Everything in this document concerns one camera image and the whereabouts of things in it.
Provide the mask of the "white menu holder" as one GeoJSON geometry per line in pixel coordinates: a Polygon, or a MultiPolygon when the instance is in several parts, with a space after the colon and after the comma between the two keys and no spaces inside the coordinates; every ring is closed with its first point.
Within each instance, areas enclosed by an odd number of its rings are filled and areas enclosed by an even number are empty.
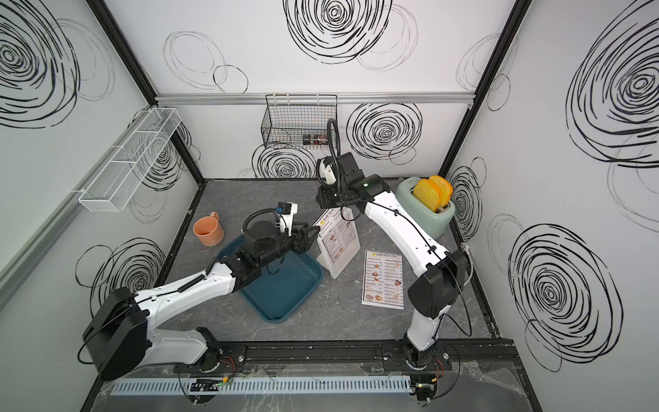
{"type": "Polygon", "coordinates": [[[326,209],[317,219],[319,226],[317,244],[319,264],[329,271],[333,279],[338,278],[360,250],[357,227],[350,208],[326,209]]]}

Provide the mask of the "old menu sheet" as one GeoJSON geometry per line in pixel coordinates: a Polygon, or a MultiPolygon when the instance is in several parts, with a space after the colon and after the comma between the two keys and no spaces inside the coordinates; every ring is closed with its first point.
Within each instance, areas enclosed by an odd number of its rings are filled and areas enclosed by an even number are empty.
{"type": "Polygon", "coordinates": [[[403,310],[403,257],[366,250],[362,286],[362,305],[403,310]]]}

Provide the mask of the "new menu sheet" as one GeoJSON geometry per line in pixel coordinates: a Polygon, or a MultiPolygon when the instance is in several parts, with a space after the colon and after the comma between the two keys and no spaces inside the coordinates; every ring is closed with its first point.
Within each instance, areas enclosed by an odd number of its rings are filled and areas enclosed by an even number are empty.
{"type": "Polygon", "coordinates": [[[326,209],[317,221],[320,249],[331,264],[337,264],[360,248],[354,215],[350,208],[326,209]]]}

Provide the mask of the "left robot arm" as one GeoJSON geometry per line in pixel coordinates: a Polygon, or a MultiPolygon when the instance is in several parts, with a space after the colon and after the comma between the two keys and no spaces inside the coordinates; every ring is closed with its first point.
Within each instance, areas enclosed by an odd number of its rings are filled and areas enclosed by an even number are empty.
{"type": "Polygon", "coordinates": [[[132,292],[123,287],[111,292],[82,335],[100,378],[119,379],[152,364],[193,365],[218,350],[215,338],[202,327],[164,331],[161,325],[207,300],[247,287],[269,264],[291,252],[308,252],[319,231],[306,223],[280,229],[258,221],[203,271],[157,288],[132,292]]]}

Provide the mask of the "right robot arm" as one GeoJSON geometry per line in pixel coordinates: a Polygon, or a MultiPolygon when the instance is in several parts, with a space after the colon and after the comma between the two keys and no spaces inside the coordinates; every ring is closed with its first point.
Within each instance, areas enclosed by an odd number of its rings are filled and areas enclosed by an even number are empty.
{"type": "Polygon", "coordinates": [[[466,257],[434,240],[398,202],[391,187],[377,174],[365,176],[351,154],[317,160],[315,172],[320,208],[357,207],[390,237],[417,275],[408,288],[415,311],[403,350],[411,367],[425,367],[436,348],[442,319],[463,297],[466,257]]]}

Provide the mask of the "teal plastic tray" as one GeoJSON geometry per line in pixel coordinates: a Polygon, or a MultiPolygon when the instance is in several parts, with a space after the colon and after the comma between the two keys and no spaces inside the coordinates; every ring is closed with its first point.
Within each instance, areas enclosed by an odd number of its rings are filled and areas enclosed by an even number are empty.
{"type": "Polygon", "coordinates": [[[322,278],[323,268],[309,254],[288,251],[264,266],[253,282],[235,289],[261,318],[278,324],[307,300],[322,278]]]}

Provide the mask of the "orange mug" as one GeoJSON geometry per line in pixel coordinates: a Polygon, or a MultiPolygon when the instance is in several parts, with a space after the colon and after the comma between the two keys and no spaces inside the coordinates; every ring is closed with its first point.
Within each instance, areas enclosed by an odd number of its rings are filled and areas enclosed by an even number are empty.
{"type": "Polygon", "coordinates": [[[224,230],[219,222],[219,214],[214,211],[197,220],[193,226],[193,232],[206,247],[215,247],[221,244],[225,238],[224,230]]]}

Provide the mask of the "front toast slice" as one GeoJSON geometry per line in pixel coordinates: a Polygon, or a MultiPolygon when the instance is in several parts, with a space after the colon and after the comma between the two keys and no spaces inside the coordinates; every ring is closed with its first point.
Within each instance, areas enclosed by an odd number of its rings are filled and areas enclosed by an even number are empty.
{"type": "Polygon", "coordinates": [[[443,192],[432,180],[420,180],[413,190],[413,196],[431,212],[446,206],[443,192]]]}

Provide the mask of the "toast slice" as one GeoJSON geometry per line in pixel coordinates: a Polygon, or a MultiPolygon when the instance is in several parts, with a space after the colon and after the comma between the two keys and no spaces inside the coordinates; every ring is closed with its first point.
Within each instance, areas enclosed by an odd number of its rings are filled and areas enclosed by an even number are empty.
{"type": "Polygon", "coordinates": [[[438,175],[430,176],[429,180],[437,187],[439,191],[439,207],[446,207],[453,194],[453,187],[450,182],[438,175]]]}
{"type": "Polygon", "coordinates": [[[420,180],[413,190],[413,196],[431,212],[446,206],[443,192],[432,180],[420,180]]]}

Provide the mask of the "mint green toaster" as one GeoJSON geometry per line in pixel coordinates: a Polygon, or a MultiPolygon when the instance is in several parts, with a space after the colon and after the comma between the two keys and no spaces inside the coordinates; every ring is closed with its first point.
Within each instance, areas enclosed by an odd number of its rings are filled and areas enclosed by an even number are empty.
{"type": "Polygon", "coordinates": [[[427,234],[433,239],[437,239],[449,228],[456,212],[456,206],[450,201],[446,207],[440,208],[437,213],[430,211],[413,195],[413,191],[419,182],[419,177],[402,180],[396,187],[396,199],[427,234]]]}

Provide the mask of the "rear toast slice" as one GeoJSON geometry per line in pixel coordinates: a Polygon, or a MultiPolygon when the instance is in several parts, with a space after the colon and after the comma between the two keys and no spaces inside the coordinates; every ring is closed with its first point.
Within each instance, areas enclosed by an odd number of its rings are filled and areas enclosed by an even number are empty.
{"type": "Polygon", "coordinates": [[[429,180],[437,187],[439,191],[439,207],[446,207],[453,194],[453,187],[450,182],[438,175],[430,176],[429,180]]]}

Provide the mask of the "white mesh shelf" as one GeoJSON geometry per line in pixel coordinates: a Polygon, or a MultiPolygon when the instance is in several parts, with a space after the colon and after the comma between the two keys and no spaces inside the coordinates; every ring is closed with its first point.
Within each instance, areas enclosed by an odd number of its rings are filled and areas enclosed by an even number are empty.
{"type": "Polygon", "coordinates": [[[128,128],[128,135],[80,195],[90,212],[121,212],[137,190],[171,189],[180,178],[180,155],[171,143],[181,118],[173,108],[151,107],[128,128]]]}

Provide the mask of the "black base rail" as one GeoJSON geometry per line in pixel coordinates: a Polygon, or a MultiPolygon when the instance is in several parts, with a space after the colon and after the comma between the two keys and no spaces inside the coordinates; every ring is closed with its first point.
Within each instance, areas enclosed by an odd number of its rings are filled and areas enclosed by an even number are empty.
{"type": "Polygon", "coordinates": [[[509,339],[440,340],[419,360],[411,358],[402,340],[226,342],[219,347],[222,353],[204,369],[209,375],[244,373],[259,365],[360,364],[409,374],[448,372],[459,362],[508,362],[523,367],[509,339]]]}

